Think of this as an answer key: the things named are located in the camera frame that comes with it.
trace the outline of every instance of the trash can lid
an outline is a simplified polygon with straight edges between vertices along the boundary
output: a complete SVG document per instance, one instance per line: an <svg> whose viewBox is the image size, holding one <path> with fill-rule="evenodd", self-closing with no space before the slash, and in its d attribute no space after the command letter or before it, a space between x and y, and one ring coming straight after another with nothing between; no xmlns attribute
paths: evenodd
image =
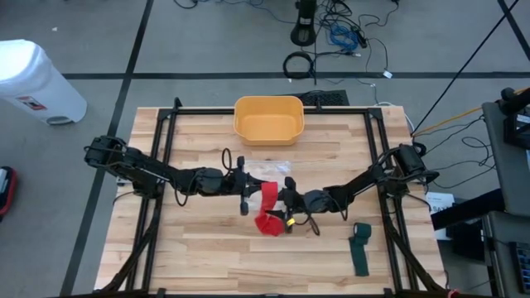
<svg viewBox="0 0 530 298"><path fill-rule="evenodd" d="M32 41L0 41L0 84L21 75L36 58L38 49Z"/></svg>

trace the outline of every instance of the wooden table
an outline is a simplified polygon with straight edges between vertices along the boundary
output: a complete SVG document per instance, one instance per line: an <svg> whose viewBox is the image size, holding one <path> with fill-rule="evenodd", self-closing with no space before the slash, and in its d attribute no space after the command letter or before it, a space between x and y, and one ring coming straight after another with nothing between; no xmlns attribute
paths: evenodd
<svg viewBox="0 0 530 298"><path fill-rule="evenodd" d="M390 147L410 143L403 109L382 110ZM150 153L157 112L158 108L138 109L129 146ZM306 115L305 131L292 147L244 146L234 133L231 115L179 115L175 134L171 166L222 169L221 151L228 147L234 159L243 155L247 160L290 161L291 176L301 193L344 184L371 164L360 115ZM159 158L165 138L162 134ZM130 190L121 187L118 194ZM411 186L411 190L423 197L421 186ZM131 252L140 202L132 195L116 202L95 288L108 283ZM410 198L403 199L402 208L414 254L444 285L444 268L428 208ZM179 207L173 189L166 187L151 291L164 287L168 293L370 294L382 293L384 287L393 288L374 188L349 206L347 222L338 214L316 214L314 218L320 226L319 237L309 225L296 226L293 234L277 238L263 236L251 214L239 215L239 197L197 195L190 197L185 207ZM368 277L354 275L347 238L356 222L372 224L373 234L366 246ZM402 254L397 251L403 285L407 287ZM137 285L141 277L142 270L138 271Z"/></svg>

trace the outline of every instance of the black metal frame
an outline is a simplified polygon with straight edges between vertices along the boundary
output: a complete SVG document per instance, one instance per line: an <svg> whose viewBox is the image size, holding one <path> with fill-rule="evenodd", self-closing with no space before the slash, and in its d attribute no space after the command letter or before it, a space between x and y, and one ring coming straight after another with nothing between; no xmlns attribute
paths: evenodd
<svg viewBox="0 0 530 298"><path fill-rule="evenodd" d="M163 154L163 162L168 163L169 157L171 154L171 145L173 142L173 136L175 131L175 125L176 125L176 118L178 115L230 115L234 113L233 108L184 108L181 109L181 101L177 98L175 99L175 104L173 108L163 108L158 111L157 115L157 125L155 128L155 135L153 137L153 143L152 143L152 150L151 150L151 157L157 157L158 149L160 146L160 139L161 139L161 130L164 122L166 119L169 118L169 127L168 127L168 133L166 137L166 145L164 147L164 154ZM375 119L377 125L378 125L378 133L381 139L382 149L383 151L386 151L389 149L388 145L388 139L387 139L387 133L384 126L383 121L383 113L381 111L381 108L305 108L304 110L305 114L343 114L343 115L362 115L364 117L364 123L366 126L366 134L369 141L369 150L370 150L370 156L372 159L372 162L375 162L378 157L378 150L375 143L375 137L373 133L373 125L372 125L372 119ZM389 237L387 231L388 231L388 225L392 224L392 220L390 219L390 213L388 209L388 197L386 194L386 191L384 187L378 187L378 198L379 198L379 204L381 208L381 216L383 218L383 228L385 230L385 237L386 237L386 243L387 243L387 249L388 249L388 260L390 262L390 269L393 277L393 284L394 284L394 290L395 291L401 291L403 290L403 285L401 281L400 271L399 271L399 263L398 263L398 255L396 254L396 248L394 245L393 240ZM140 206L138 221L137 221L137 228L134 238L134 245L136 246L143 235L143 231L146 227L146 219L147 219L147 211L150 204L149 198L142 198L142 204ZM153 218L154 221L152 221L152 224L155 225L155 234L152 237L151 241L148 244L147 249L147 259L145 261L145 267L143 268L143 277L142 277L142 287L140 288L140 291L149 291L149 284L151 280L151 274L152 274L152 266L154 263L154 257L155 257L155 251L156 251L156 245L157 245L157 232L158 227L160 225L160 215L161 215L161 208L162 208L162 200L163 196L155 199L155 207L153 210ZM407 236L407 226L405 224L405 218L403 215L403 211L401 208L401 202L400 199L393 199L394 208L396 210L396 219L397 219L397 229L399 233L402 236L402 240L405 242L407 248L410 248L410 244L408 241ZM417 291L419 289L416 279L416 274L410 264L405 261L407 265L407 274L408 279L410 282L411 290ZM125 286L125 291L133 291L134 290L134 282L135 277L137 273L137 264L134 265L132 271L128 275L127 283ZM386 292L386 295L337 295L340 297L362 297L362 298L382 298L385 296L388 296L388 292ZM201 297L204 295L185 295L185 296L193 296L193 297ZM242 295L238 296L240 298L247 298L247 297L258 297L263 295ZM182 298L183 295L168 295L164 294L163 297L180 297Z"/></svg>

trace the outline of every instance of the green cloth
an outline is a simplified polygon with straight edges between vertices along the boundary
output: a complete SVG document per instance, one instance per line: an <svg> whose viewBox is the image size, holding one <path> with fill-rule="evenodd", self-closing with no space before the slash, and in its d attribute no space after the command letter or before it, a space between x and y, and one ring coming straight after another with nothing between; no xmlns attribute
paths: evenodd
<svg viewBox="0 0 530 298"><path fill-rule="evenodd" d="M372 226L367 223L356 223L354 225L354 236L349 238L349 250L354 261L356 276L369 276L368 261L364 252L364 245L372 236Z"/></svg>

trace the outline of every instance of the white trash can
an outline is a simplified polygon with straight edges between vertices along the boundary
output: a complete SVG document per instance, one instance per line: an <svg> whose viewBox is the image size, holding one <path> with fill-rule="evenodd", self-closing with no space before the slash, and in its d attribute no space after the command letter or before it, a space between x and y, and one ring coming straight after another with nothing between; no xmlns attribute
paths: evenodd
<svg viewBox="0 0 530 298"><path fill-rule="evenodd" d="M0 41L0 99L54 125L80 121L87 103L31 41Z"/></svg>

